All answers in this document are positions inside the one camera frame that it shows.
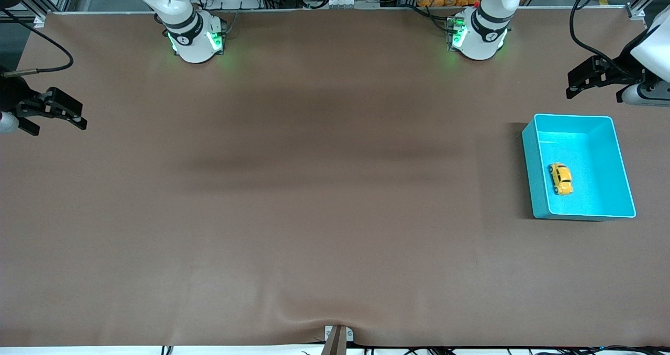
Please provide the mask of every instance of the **white robot link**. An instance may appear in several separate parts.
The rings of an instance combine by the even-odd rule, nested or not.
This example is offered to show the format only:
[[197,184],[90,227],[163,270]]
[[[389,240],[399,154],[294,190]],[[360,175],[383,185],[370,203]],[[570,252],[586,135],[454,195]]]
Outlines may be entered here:
[[142,0],[167,28],[172,49],[189,63],[202,63],[223,50],[221,19],[196,11],[191,0]]
[[489,59],[503,46],[507,25],[519,7],[520,0],[481,0],[455,15],[462,18],[449,35],[452,49],[476,61]]

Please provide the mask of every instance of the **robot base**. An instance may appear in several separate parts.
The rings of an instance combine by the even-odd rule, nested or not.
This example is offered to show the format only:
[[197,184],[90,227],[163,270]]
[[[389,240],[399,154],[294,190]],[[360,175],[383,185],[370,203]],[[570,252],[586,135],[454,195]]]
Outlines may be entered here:
[[203,30],[193,39],[191,45],[181,45],[170,37],[175,55],[189,63],[203,63],[216,54],[223,54],[226,40],[225,23],[222,26],[220,18],[206,11],[198,13],[203,17]]
[[474,31],[472,25],[472,14],[475,10],[476,8],[474,7],[468,7],[454,15],[455,19],[462,20],[462,24],[455,26],[455,33],[452,35],[447,34],[447,42],[450,45],[450,49],[458,50],[465,57],[474,59],[475,61],[483,61],[493,57],[496,51],[503,47],[503,40],[505,39],[505,35],[507,35],[507,31],[505,30],[499,37],[496,35],[498,39],[494,42],[484,41],[479,33]]

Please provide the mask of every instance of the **yellow toy car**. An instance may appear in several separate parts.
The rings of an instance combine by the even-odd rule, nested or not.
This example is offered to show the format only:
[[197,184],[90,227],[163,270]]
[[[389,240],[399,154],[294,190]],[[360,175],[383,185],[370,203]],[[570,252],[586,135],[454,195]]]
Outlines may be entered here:
[[553,192],[558,195],[572,193],[572,174],[562,162],[555,162],[549,166],[549,173],[553,179]]

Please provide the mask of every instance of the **brown tabletop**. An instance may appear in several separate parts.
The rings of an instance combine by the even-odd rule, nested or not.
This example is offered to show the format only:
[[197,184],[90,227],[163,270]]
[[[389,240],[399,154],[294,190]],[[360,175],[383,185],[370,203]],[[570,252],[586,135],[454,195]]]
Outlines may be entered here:
[[[50,16],[76,62],[27,80],[89,126],[0,138],[0,343],[670,345],[670,110],[566,100],[567,14],[486,62],[410,11],[242,14],[199,65],[151,16]],[[612,56],[643,29],[577,18]],[[61,62],[31,36],[21,67]],[[613,117],[636,219],[532,219],[538,112]]]

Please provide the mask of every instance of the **blue plastic bin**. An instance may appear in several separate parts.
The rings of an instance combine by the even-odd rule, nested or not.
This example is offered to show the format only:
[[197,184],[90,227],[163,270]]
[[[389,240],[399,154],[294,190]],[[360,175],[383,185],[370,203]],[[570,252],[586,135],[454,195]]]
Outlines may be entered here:
[[[522,133],[533,215],[605,221],[635,217],[615,124],[610,117],[536,114]],[[572,172],[574,192],[553,192],[550,164]]]

